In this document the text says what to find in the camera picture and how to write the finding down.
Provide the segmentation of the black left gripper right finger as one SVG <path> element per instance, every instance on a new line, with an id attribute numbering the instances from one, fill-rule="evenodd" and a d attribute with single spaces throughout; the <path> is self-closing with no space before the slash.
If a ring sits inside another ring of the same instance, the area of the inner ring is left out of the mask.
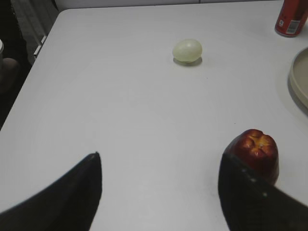
<path id="1" fill-rule="evenodd" d="M 231 231 L 308 229 L 308 207 L 266 182 L 231 152 L 230 144 L 219 166 L 218 195 Z"/>

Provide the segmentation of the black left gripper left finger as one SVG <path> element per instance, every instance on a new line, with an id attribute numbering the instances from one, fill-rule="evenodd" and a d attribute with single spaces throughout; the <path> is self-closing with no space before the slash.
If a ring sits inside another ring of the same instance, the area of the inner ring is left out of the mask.
<path id="1" fill-rule="evenodd" d="M 2 212 L 0 229 L 88 231 L 101 196 L 101 158 L 92 153 L 44 190 Z"/>

